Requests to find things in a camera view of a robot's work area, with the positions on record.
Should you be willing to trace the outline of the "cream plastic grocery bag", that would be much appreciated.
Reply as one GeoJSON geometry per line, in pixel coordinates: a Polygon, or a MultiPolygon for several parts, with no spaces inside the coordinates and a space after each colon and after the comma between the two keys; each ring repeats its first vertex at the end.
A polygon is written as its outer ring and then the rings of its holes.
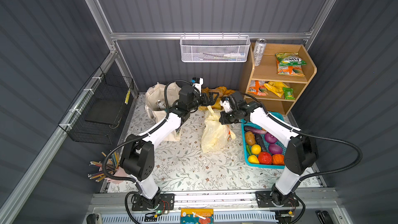
{"type": "Polygon", "coordinates": [[[205,129],[201,139],[201,150],[203,153],[218,152],[223,149],[229,141],[236,139],[236,134],[228,124],[220,122],[221,113],[224,111],[214,110],[207,107],[205,114],[205,129]]]}

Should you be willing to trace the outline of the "teal plastic basket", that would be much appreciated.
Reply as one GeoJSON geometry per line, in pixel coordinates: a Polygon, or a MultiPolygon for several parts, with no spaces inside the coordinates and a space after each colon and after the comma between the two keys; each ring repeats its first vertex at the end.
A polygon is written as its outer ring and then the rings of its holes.
{"type": "Polygon", "coordinates": [[[245,162],[256,168],[284,169],[288,144],[300,129],[285,123],[280,114],[262,108],[240,123],[245,162]]]}

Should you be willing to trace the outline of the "silver can front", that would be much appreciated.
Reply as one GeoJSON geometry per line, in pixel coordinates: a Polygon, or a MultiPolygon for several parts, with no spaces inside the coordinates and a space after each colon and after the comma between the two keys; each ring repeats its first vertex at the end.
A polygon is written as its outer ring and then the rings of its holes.
{"type": "Polygon", "coordinates": [[[165,102],[164,99],[157,100],[157,108],[158,108],[160,111],[166,110],[166,102],[165,102]]]}

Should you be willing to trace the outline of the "beige canvas tote bag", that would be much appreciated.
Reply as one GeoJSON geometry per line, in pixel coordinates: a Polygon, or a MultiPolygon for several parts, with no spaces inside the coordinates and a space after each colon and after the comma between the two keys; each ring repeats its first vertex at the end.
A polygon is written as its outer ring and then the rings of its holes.
{"type": "Polygon", "coordinates": [[[145,110],[148,117],[155,121],[155,125],[149,129],[152,133],[146,138],[154,147],[158,147],[162,141],[179,141],[178,131],[181,127],[181,118],[171,113],[166,117],[166,104],[171,107],[179,99],[180,87],[176,83],[169,86],[156,84],[148,89],[145,94],[145,110]]]}

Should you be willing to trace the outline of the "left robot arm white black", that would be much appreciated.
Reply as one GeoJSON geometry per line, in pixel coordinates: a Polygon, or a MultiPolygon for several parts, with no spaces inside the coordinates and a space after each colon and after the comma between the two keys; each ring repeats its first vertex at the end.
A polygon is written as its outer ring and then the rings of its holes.
{"type": "Polygon", "coordinates": [[[125,142],[110,151],[102,164],[102,172],[105,177],[112,180],[132,182],[137,187],[138,194],[148,201],[158,200],[161,193],[152,175],[155,149],[169,134],[179,129],[195,110],[200,106],[211,107],[215,105],[219,97],[218,92],[202,93],[202,78],[195,77],[189,82],[180,79],[173,82],[180,82],[185,85],[180,89],[179,98],[172,106],[169,106],[167,97],[167,90],[171,83],[165,86],[165,117],[146,132],[138,136],[128,136],[125,142]],[[119,167],[124,170],[126,176],[110,174],[106,169],[109,158],[119,148],[123,149],[119,167]]]}

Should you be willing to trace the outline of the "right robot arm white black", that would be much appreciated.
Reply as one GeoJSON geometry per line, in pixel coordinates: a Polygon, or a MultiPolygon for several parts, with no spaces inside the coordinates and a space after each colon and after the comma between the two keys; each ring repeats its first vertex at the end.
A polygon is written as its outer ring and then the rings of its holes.
{"type": "Polygon", "coordinates": [[[221,124],[238,123],[240,120],[251,122],[265,129],[286,147],[285,168],[280,178],[272,186],[269,196],[275,206],[282,207],[291,197],[294,197],[295,191],[302,181],[311,177],[347,171],[361,162],[363,153],[357,145],[340,139],[305,133],[299,128],[277,119],[255,97],[251,102],[246,102],[244,100],[246,95],[245,93],[235,92],[222,98],[220,104],[224,111],[221,113],[220,122],[221,124]],[[319,158],[317,140],[347,145],[357,152],[357,157],[354,162],[342,168],[308,173],[308,169],[319,158]]]}

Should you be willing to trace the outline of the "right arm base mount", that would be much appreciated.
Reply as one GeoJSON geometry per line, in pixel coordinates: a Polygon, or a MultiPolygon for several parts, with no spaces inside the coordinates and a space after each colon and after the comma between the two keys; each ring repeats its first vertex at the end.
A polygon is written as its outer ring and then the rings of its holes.
{"type": "Polygon", "coordinates": [[[276,191],[256,191],[256,201],[260,208],[270,207],[293,207],[300,206],[298,199],[293,193],[283,195],[276,191]]]}

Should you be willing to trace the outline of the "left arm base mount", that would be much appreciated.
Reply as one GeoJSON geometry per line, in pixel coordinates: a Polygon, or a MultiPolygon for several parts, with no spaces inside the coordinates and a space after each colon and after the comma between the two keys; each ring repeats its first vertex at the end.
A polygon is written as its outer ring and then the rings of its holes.
{"type": "Polygon", "coordinates": [[[175,194],[158,194],[153,199],[135,195],[131,203],[132,211],[170,211],[174,209],[175,194]]]}

